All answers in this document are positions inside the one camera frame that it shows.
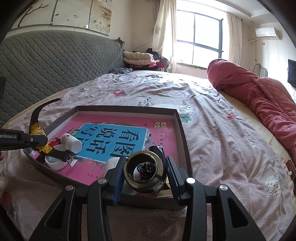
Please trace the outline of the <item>pink patterned bed sheet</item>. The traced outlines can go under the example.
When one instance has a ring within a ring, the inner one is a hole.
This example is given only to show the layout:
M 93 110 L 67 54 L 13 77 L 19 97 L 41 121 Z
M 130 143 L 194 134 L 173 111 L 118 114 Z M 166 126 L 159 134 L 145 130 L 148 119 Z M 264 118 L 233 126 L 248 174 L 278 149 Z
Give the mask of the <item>pink patterned bed sheet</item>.
M 177 109 L 187 139 L 193 177 L 205 185 L 228 185 L 266 240 L 280 240 L 295 216 L 293 184 L 270 134 L 240 111 L 206 79 L 181 74 L 106 74 L 58 93 L 62 101 L 41 112 L 42 127 L 78 105 L 131 105 Z M 1 204 L 21 237 L 29 240 L 60 194 L 61 187 L 28 162 L 22 150 L 4 152 Z M 279 181 L 280 193 L 267 194 L 266 178 Z M 186 210 L 108 208 L 113 240 L 182 240 Z

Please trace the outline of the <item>white air conditioner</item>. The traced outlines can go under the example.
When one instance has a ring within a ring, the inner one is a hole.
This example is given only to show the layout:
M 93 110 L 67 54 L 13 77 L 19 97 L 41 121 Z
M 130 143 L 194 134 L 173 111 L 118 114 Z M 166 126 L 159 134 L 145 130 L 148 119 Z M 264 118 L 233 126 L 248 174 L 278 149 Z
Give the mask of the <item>white air conditioner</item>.
M 255 29 L 255 35 L 259 39 L 271 38 L 280 40 L 279 31 L 275 27 L 264 27 Z

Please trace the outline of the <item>white plastic jar lid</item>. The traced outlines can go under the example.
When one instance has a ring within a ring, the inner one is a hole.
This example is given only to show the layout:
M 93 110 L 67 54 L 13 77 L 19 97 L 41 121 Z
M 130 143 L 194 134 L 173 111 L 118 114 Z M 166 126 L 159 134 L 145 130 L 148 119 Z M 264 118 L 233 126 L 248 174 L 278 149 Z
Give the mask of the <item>white plastic jar lid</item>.
M 56 145 L 53 147 L 54 150 L 58 150 L 61 152 L 66 152 L 67 154 L 70 155 L 70 157 L 66 158 L 66 161 L 62 161 L 61 159 L 51 157 L 51 156 L 45 156 L 45 162 L 47 165 L 54 171 L 61 170 L 67 165 L 70 165 L 72 162 L 72 157 L 75 155 L 73 152 L 68 150 L 65 145 Z

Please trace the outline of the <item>white earbuds case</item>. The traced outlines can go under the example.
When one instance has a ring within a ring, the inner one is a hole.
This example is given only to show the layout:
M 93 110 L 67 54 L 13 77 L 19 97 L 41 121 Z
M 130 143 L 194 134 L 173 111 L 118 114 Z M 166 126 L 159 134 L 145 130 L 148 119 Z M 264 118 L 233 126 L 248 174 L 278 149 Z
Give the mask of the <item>white earbuds case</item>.
M 116 167 L 118 161 L 119 161 L 119 157 L 113 157 L 113 158 L 110 158 L 106 164 L 105 164 L 105 172 L 104 172 L 104 176 L 106 176 L 107 172 L 110 170 L 110 169 L 113 169 Z

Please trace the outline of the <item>red quilted duvet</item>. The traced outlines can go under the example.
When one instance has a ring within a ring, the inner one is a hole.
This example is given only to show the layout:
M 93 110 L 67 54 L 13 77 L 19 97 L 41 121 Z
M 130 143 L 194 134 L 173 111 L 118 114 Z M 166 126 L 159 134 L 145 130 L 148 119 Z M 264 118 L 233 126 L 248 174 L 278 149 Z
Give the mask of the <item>red quilted duvet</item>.
M 248 106 L 295 160 L 295 103 L 279 81 L 223 59 L 210 62 L 207 75 L 215 89 Z

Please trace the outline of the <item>black and gold lipstick box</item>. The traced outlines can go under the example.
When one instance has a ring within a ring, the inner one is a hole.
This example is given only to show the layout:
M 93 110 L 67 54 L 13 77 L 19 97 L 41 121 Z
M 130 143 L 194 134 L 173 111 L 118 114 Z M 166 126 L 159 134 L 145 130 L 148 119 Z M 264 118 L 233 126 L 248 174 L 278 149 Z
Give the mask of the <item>black and gold lipstick box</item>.
M 149 151 L 155 153 L 161 159 L 163 164 L 166 163 L 166 156 L 162 146 L 150 146 Z

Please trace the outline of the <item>folded clothes pile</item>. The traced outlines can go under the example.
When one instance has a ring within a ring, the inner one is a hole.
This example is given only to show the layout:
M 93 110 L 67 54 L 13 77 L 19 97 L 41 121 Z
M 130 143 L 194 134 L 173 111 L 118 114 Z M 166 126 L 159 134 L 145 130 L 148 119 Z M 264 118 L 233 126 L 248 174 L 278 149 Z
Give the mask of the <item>folded clothes pile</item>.
M 123 51 L 122 55 L 126 68 L 167 72 L 168 60 L 152 48 L 147 49 L 146 52 Z

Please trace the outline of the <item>cream curtain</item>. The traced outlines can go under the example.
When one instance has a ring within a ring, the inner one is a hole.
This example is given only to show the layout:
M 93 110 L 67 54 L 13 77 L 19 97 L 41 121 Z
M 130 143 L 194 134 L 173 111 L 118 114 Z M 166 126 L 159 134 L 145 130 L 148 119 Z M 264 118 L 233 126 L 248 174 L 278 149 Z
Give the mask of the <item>cream curtain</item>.
M 167 71 L 176 72 L 177 1 L 155 1 L 157 19 L 154 25 L 152 49 L 168 60 Z

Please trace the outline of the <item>black flat television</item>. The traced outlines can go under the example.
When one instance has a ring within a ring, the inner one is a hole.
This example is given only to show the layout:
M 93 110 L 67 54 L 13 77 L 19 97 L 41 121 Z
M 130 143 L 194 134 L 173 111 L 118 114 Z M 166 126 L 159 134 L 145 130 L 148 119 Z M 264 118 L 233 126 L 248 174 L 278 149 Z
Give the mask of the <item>black flat television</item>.
M 288 59 L 288 78 L 287 81 L 296 87 L 296 61 Z

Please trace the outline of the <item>white pill bottle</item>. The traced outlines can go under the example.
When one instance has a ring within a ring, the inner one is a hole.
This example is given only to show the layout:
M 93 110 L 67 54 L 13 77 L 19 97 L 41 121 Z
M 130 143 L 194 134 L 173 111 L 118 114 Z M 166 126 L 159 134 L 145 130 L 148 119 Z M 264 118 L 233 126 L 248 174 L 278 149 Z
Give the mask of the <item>white pill bottle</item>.
M 82 150 L 82 142 L 69 133 L 63 134 L 61 144 L 74 154 L 78 154 Z

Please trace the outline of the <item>black and yellow wristwatch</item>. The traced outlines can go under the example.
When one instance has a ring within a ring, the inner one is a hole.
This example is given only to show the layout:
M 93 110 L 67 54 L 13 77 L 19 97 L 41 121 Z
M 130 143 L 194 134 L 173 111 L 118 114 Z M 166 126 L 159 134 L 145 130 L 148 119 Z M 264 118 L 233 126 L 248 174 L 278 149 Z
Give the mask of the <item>black and yellow wristwatch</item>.
M 70 160 L 75 157 L 75 154 L 70 150 L 60 151 L 49 145 L 48 137 L 45 131 L 39 126 L 39 114 L 41 110 L 54 102 L 60 101 L 60 98 L 52 99 L 38 106 L 31 115 L 29 125 L 29 135 L 32 138 L 33 149 L 45 156 L 53 157 L 69 164 Z

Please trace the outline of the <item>silver metal door knob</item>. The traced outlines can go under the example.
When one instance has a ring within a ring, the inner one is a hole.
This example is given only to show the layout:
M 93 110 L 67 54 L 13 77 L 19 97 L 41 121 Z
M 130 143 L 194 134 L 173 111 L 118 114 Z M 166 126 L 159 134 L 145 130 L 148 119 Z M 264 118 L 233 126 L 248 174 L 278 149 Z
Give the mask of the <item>silver metal door knob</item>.
M 123 167 L 127 184 L 141 194 L 158 193 L 167 178 L 166 164 L 149 150 L 142 150 L 130 155 Z

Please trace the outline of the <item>white metal chair frame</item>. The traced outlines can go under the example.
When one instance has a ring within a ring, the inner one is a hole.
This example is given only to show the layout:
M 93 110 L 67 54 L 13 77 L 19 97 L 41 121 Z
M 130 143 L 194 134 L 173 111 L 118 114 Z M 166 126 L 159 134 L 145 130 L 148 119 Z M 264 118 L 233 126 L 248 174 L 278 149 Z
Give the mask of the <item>white metal chair frame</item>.
M 253 73 L 258 75 L 259 77 L 268 77 L 268 71 L 260 64 L 255 64 L 253 68 Z

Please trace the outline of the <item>floral wall painting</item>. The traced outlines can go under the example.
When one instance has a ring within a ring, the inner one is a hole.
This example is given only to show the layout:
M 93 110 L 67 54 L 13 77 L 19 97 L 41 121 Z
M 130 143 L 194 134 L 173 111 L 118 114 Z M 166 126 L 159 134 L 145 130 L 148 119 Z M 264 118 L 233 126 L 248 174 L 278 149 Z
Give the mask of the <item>floral wall painting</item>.
M 12 29 L 52 25 L 87 29 L 109 35 L 112 1 L 41 0 L 33 3 L 13 24 Z

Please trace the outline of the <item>pink and blue book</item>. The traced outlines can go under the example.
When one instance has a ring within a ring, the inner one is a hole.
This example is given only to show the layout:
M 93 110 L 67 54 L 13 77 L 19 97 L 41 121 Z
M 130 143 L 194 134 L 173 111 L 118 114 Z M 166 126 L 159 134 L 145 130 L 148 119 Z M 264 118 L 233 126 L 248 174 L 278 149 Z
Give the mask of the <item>pink and blue book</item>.
M 90 185 L 102 178 L 106 162 L 113 157 L 128 157 L 148 150 L 150 146 L 162 146 L 166 156 L 179 162 L 177 137 L 178 122 L 175 115 L 122 113 L 95 113 L 75 111 L 64 114 L 52 124 L 47 133 L 52 147 L 59 145 L 63 134 L 69 133 L 82 142 L 82 150 L 76 155 L 74 165 L 61 170 L 52 170 L 38 152 L 29 151 L 37 168 L 60 183 Z

